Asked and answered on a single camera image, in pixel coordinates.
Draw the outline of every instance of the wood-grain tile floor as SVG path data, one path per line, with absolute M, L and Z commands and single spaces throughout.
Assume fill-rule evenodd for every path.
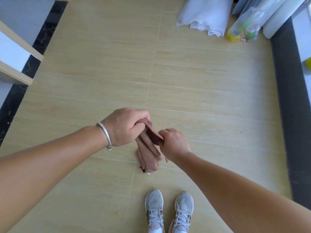
M 5 155 L 146 108 L 192 151 L 290 198 L 270 42 L 229 43 L 175 27 L 185 0 L 72 0 L 1 146 Z M 102 150 L 61 181 L 11 232 L 147 232 L 144 198 L 159 188 L 165 226 L 182 191 L 191 232 L 230 232 L 172 162 L 143 174 L 133 142 Z

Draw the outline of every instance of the hand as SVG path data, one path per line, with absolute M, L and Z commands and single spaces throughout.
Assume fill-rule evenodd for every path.
M 159 146 L 161 152 L 169 160 L 188 154 L 190 147 L 185 136 L 176 129 L 165 129 L 159 131 L 159 134 L 164 138 L 164 141 L 160 141 Z
M 115 110 L 101 123 L 109 134 L 111 145 L 121 146 L 135 140 L 145 129 L 145 124 L 135 124 L 138 120 L 144 118 L 150 120 L 147 110 L 123 108 Z

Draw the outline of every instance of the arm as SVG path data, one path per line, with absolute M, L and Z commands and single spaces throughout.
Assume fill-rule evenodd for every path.
M 162 153 L 200 188 L 235 233 L 311 232 L 311 211 L 225 168 L 190 152 L 174 129 L 159 132 Z
M 135 122 L 146 110 L 114 111 L 102 121 L 112 146 L 133 141 L 145 129 Z M 99 126 L 88 126 L 48 143 L 0 158 L 0 232 L 7 232 L 69 172 L 108 146 Z

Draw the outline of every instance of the sneaker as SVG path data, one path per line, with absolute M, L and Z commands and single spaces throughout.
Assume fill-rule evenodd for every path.
M 190 194 L 181 192 L 175 200 L 175 219 L 169 227 L 169 233 L 188 233 L 194 210 L 194 201 Z
M 163 196 L 161 191 L 151 190 L 145 199 L 145 209 L 148 218 L 149 233 L 163 233 Z

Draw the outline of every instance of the yellow object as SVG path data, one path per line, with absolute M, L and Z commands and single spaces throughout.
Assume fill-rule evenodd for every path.
M 311 70 L 311 57 L 305 61 L 305 64 L 309 70 Z
M 237 43 L 239 40 L 241 40 L 243 34 L 233 35 L 230 31 L 228 31 L 226 37 L 230 42 Z

